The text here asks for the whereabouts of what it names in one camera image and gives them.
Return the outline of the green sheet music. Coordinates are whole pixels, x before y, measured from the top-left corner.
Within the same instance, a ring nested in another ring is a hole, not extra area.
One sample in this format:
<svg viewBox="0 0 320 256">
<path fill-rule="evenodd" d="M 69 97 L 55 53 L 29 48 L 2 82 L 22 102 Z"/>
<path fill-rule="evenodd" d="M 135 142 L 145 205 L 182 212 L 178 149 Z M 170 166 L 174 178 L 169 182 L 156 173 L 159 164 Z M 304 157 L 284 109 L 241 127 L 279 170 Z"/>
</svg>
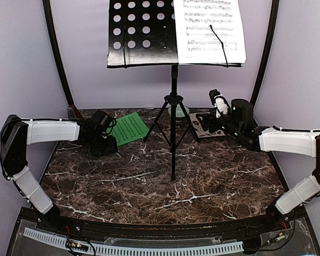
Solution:
<svg viewBox="0 0 320 256">
<path fill-rule="evenodd" d="M 149 131 L 148 126 L 143 122 L 137 112 L 133 112 L 117 119 L 113 128 L 112 136 L 117 141 L 117 146 L 144 138 Z"/>
</svg>

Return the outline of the brown wooden metronome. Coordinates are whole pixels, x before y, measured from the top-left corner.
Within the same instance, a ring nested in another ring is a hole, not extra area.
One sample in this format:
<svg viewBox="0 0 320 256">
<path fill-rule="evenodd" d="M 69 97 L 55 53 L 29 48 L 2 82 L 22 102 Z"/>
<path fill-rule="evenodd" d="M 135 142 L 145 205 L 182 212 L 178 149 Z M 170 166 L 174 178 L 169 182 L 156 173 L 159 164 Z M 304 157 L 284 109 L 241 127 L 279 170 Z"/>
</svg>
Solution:
<svg viewBox="0 0 320 256">
<path fill-rule="evenodd" d="M 69 105 L 67 107 L 67 117 L 69 119 L 84 119 L 82 114 L 79 112 L 79 110 L 74 105 Z"/>
</svg>

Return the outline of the white sheet music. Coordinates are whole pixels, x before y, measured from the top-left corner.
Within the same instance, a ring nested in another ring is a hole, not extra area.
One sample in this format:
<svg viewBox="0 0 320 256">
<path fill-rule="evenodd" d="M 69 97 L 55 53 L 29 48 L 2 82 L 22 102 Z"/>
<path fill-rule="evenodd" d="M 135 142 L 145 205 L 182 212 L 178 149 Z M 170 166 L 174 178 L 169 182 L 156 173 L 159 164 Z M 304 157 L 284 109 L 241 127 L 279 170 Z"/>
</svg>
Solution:
<svg viewBox="0 0 320 256">
<path fill-rule="evenodd" d="M 246 62 L 238 1 L 174 1 L 173 5 L 179 64 Z"/>
</svg>

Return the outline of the black music stand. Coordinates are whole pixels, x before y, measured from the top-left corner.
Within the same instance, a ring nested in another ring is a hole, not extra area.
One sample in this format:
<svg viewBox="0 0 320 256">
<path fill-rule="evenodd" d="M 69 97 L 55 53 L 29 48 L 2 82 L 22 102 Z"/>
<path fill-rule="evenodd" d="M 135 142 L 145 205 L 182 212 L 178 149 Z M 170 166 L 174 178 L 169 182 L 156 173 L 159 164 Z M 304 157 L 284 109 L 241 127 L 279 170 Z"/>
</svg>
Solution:
<svg viewBox="0 0 320 256">
<path fill-rule="evenodd" d="M 170 136 L 163 136 L 170 147 L 171 179 L 176 179 L 177 106 L 184 109 L 178 95 L 178 50 L 173 1 L 110 1 L 108 18 L 108 68 L 131 68 L 155 65 L 171 66 L 171 91 L 153 121 L 147 141 L 166 109 L 170 110 Z"/>
</svg>

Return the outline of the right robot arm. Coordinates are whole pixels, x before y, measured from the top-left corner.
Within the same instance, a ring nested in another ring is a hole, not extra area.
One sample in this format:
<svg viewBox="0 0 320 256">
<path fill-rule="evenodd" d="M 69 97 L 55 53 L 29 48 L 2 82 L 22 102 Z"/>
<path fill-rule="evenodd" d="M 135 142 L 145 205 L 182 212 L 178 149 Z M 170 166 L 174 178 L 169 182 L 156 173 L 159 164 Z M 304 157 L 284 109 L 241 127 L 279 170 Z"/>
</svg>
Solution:
<svg viewBox="0 0 320 256">
<path fill-rule="evenodd" d="M 253 118 L 253 104 L 247 100 L 234 99 L 227 103 L 222 96 L 216 96 L 214 100 L 214 109 L 197 115 L 204 131 L 222 131 L 249 151 L 279 151 L 306 155 L 316 160 L 311 174 L 267 208 L 261 226 L 266 231 L 273 231 L 282 223 L 282 215 L 320 194 L 320 130 L 258 126 Z"/>
</svg>

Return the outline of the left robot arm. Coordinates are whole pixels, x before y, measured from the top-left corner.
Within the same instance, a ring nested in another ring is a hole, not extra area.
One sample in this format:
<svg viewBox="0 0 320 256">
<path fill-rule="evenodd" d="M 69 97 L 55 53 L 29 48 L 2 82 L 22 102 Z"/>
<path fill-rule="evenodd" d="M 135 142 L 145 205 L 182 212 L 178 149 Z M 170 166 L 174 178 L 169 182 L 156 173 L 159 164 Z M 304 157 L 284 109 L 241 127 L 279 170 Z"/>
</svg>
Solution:
<svg viewBox="0 0 320 256">
<path fill-rule="evenodd" d="M 87 148 L 86 156 L 97 159 L 117 152 L 111 132 L 117 121 L 102 110 L 89 119 L 26 119 L 7 117 L 0 131 L 0 165 L 3 177 L 11 180 L 32 206 L 44 216 L 44 224 L 54 233 L 65 227 L 58 208 L 48 197 L 28 166 L 27 146 L 55 141 L 74 141 Z"/>
</svg>

